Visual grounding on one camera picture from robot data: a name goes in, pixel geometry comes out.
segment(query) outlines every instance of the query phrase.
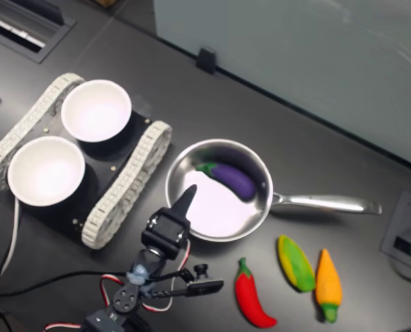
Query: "white paper bowl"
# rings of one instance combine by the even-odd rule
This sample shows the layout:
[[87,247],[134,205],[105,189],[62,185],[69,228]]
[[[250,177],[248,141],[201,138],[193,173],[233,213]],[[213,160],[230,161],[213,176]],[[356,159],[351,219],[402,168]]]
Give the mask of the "white paper bowl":
[[131,115],[126,90],[112,81],[94,80],[74,88],[62,104],[64,128],[77,140],[102,142],[124,129]]
[[60,137],[30,141],[13,156],[8,184],[13,194],[32,206],[63,201],[80,186],[86,163],[81,150]]

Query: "white tank track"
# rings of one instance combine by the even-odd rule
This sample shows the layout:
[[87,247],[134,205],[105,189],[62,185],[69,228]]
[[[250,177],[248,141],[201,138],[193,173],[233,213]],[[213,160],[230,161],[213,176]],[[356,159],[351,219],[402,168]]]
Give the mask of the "white tank track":
[[[48,112],[56,116],[67,93],[83,82],[76,74],[59,76],[0,141],[0,190],[8,189],[7,169],[26,135]],[[101,249],[113,238],[164,157],[171,138],[172,128],[164,122],[156,121],[146,129],[113,185],[89,213],[81,236],[86,246]]]

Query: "dark gray table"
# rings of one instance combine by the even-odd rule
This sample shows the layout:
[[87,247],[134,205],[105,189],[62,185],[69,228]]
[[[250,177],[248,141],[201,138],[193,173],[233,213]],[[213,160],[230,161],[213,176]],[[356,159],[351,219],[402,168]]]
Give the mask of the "dark gray table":
[[[43,64],[0,45],[0,139],[55,77],[73,71],[88,80],[116,81],[142,96],[154,109],[153,119],[173,126],[173,145],[120,232],[99,252],[26,216],[0,291],[72,270],[128,269],[141,248],[148,216],[165,204],[163,183],[175,156],[199,140],[229,138],[258,152],[278,192],[361,196],[380,201],[384,213],[284,211],[270,215],[241,241],[219,245],[193,240],[188,267],[206,262],[226,286],[218,295],[176,299],[167,313],[143,311],[154,330],[255,331],[233,295],[237,260],[246,256],[262,304],[278,320],[274,331],[409,331],[411,283],[395,273],[379,247],[399,195],[411,192],[411,170],[227,77],[201,72],[191,59],[94,7],[79,1],[62,4],[77,26]],[[11,227],[12,201],[8,193],[0,193],[0,258]],[[281,234],[295,239],[314,266],[320,249],[329,249],[344,291],[335,325],[317,322],[311,294],[298,295],[285,282],[275,249]],[[102,308],[97,277],[62,281],[0,303],[31,331],[41,331],[47,322],[81,322]]]

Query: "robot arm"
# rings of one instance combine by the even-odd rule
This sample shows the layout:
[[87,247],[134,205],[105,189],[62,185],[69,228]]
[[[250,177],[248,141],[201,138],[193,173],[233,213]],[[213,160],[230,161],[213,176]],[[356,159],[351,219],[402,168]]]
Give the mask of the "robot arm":
[[[188,208],[197,191],[196,185],[187,189],[172,208],[162,208],[147,222],[141,241],[146,246],[138,254],[127,273],[127,282],[113,296],[105,309],[88,316],[79,332],[149,331],[148,324],[138,315],[141,297],[160,299],[174,296],[199,296],[217,293],[223,287],[222,279],[209,279],[208,266],[194,267],[197,276],[186,268],[161,276],[167,259],[175,260],[185,245],[190,231],[186,219]],[[170,291],[152,291],[156,282],[180,277],[186,288]]]

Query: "stainless steel saucepan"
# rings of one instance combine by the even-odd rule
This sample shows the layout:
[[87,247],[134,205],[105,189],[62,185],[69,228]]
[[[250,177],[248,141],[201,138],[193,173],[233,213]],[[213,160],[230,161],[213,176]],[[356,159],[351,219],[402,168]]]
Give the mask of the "stainless steel saucepan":
[[[211,179],[197,167],[206,163],[235,165],[252,180],[255,194],[240,199],[234,191]],[[240,239],[256,230],[271,208],[301,205],[340,212],[380,214],[381,205],[348,196],[287,196],[273,192],[270,173],[261,158],[248,147],[232,140],[205,140],[184,150],[170,167],[165,182],[167,204],[174,202],[189,188],[198,185],[187,218],[191,233],[201,239],[227,242]]]

